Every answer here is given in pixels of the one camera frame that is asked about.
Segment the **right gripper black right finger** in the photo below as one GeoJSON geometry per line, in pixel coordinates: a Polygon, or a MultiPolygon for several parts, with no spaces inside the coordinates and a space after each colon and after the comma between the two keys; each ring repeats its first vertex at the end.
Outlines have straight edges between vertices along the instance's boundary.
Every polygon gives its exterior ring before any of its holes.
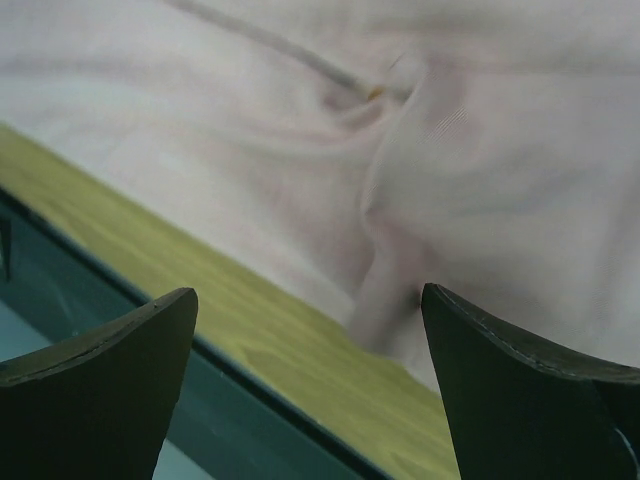
{"type": "Polygon", "coordinates": [[[638,478],[638,369],[551,342],[436,284],[421,311],[462,478],[638,478]]]}

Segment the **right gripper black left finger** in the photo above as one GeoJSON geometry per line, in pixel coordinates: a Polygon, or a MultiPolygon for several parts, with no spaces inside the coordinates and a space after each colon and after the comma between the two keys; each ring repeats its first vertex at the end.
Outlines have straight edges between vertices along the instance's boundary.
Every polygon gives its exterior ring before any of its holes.
{"type": "Polygon", "coordinates": [[[198,313],[192,288],[1,364],[4,479],[150,479],[198,313]]]}

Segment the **dusty pink printed t-shirt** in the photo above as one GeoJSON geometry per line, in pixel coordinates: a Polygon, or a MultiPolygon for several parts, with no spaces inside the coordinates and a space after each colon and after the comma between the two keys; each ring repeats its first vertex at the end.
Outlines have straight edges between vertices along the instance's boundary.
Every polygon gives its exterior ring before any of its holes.
{"type": "Polygon", "coordinates": [[[427,283],[639,362],[635,1],[5,1],[1,119],[429,388],[427,283]]]}

